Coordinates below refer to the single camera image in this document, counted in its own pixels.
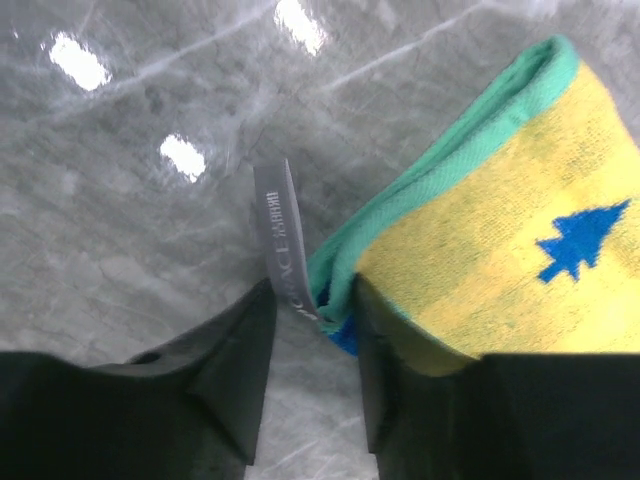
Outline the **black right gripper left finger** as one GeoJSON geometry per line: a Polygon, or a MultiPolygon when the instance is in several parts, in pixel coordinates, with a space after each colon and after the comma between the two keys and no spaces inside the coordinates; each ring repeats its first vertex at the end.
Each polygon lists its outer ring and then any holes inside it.
{"type": "Polygon", "coordinates": [[[241,479],[256,456],[277,317],[262,280],[122,364],[1,355],[5,479],[241,479]]]}

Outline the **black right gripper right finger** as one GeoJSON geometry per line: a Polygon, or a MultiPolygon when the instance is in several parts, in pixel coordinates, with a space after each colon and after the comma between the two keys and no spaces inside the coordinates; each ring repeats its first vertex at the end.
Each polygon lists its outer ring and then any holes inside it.
{"type": "Polygon", "coordinates": [[[635,479],[635,354],[471,358],[352,289],[369,450],[383,479],[635,479]]]}

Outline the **yellow teal patterned towel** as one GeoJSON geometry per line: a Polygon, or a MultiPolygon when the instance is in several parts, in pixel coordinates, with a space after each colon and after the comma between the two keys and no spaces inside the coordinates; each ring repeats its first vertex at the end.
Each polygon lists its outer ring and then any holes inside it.
{"type": "Polygon", "coordinates": [[[639,150],[563,36],[524,50],[312,255],[288,163],[254,181],[276,293],[350,354],[357,285],[433,375],[495,352],[639,350],[639,150]]]}

